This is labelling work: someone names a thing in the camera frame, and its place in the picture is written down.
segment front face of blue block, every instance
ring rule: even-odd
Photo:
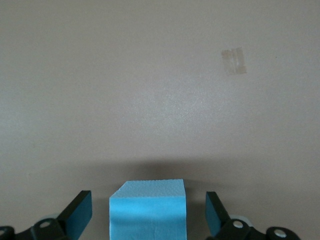
[[[122,188],[121,194],[114,194],[109,200],[110,240],[187,239],[187,210],[183,182],[182,189],[178,191],[177,188],[174,191],[162,188],[159,192],[159,188],[156,188],[152,196],[146,194],[148,191],[152,192],[152,189],[145,189],[137,193],[137,195],[143,193],[143,197],[132,197],[134,191],[128,187],[126,189],[129,190],[129,196],[125,197],[124,189]]]

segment blue foam block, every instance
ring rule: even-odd
[[[186,240],[182,179],[127,181],[109,199],[110,240]]]

